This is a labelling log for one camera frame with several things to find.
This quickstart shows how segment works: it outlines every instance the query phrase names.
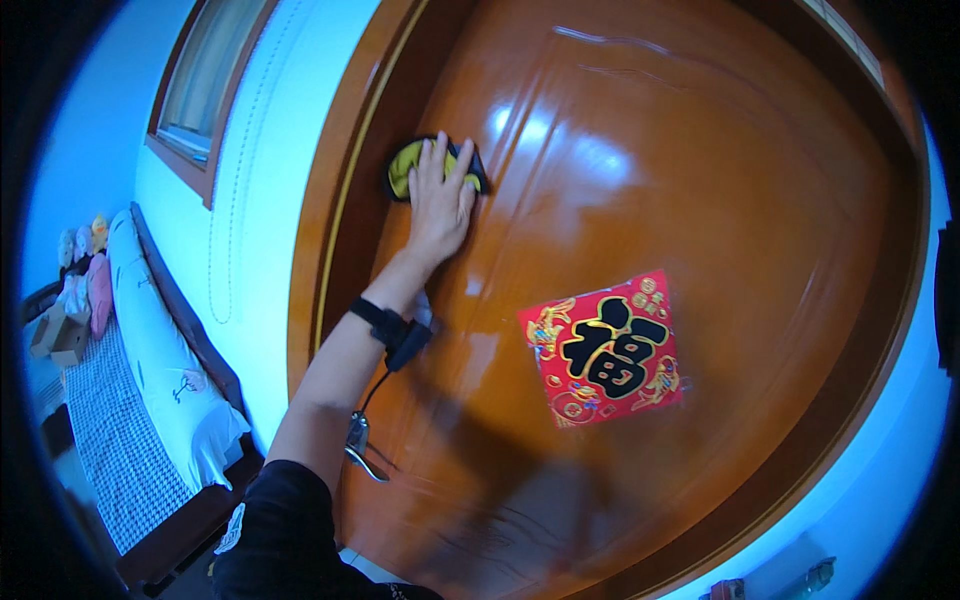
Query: door panel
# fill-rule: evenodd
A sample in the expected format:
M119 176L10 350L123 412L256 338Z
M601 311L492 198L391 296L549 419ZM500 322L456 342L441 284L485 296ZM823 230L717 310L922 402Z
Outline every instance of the door panel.
M442 330L371 404L392 481L347 470L343 538L446 597L571 593L674 540L797 423L863 303L876 141L748 14L662 4L481 3L420 123L473 136L494 192L428 287ZM394 205L375 272L408 229ZM659 268L684 402L556 430L515 313Z

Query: black shirt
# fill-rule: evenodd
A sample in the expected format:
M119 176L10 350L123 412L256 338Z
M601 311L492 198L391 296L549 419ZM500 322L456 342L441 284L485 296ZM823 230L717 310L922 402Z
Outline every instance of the black shirt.
M247 489L241 511L229 526L239 536L224 536L213 565L218 600L441 599L427 588L375 584L344 564L333 540L330 490L303 465L267 464Z

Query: cardboard box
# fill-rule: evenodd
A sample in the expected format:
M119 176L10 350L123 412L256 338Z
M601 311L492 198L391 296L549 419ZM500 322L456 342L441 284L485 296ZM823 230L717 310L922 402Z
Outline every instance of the cardboard box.
M79 365L90 336L89 323L89 309L79 315L67 315L63 304L55 302L36 326L30 355L34 358L49 355L61 368Z

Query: door lever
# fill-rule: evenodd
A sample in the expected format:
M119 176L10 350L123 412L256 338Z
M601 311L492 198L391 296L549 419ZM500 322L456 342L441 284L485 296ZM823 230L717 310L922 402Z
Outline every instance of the door lever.
M344 451L347 453L347 456L349 456L350 460L355 465L359 465L360 467L363 467L364 471L366 471L367 474L373 478L373 481L378 481L380 483L390 482L390 476L387 475L387 473L380 470L380 468L377 465L368 462L367 459L364 458L362 454L358 453L355 449L353 449L352 446L345 445Z
M363 467L367 474L373 478L373 481L387 483L390 481L387 473L364 457L364 452L367 451L368 435L370 435L370 424L367 422L367 416L364 415L363 411L354 412L350 417L350 427L347 430L347 444L344 445L344 451L350 461Z

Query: white wall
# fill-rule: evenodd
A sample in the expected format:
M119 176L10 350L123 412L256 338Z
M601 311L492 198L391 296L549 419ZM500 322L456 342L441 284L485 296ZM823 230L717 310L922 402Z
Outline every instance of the white wall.
M210 341L240 378L264 453L287 408L287 311L303 191L333 94L377 5L277 5L230 112L212 212L140 140L135 199Z
M837 557L818 600L849 600L890 553L933 465L948 409L949 380L937 368L933 274L937 230L949 219L936 146L930 163L930 231L924 278L900 357L851 444L793 510L754 543L687 586L664 596L687 600L723 579L746 578L751 600L770 598L817 561Z
M156 86L193 0L132 0L105 28L60 100L38 162L24 231L20 297L57 280L65 228L132 199Z

